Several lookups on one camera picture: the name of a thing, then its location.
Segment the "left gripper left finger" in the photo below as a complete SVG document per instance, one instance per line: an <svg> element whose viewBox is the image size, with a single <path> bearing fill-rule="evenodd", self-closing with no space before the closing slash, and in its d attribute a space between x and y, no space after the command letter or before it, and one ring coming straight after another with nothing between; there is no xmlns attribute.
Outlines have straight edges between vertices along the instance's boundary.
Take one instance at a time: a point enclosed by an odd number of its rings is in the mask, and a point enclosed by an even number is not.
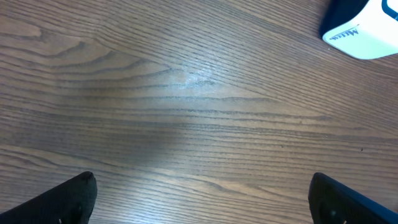
<svg viewBox="0 0 398 224"><path fill-rule="evenodd" d="M97 197L92 172L74 178L1 214L1 224L86 224Z"/></svg>

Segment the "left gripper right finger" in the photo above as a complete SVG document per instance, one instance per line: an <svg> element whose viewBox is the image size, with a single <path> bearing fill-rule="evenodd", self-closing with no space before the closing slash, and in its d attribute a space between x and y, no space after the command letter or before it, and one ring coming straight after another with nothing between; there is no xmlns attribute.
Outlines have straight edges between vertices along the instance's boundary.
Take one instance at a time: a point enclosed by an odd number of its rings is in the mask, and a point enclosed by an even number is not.
<svg viewBox="0 0 398 224"><path fill-rule="evenodd" d="M397 213L317 172L308 191L314 224L397 224Z"/></svg>

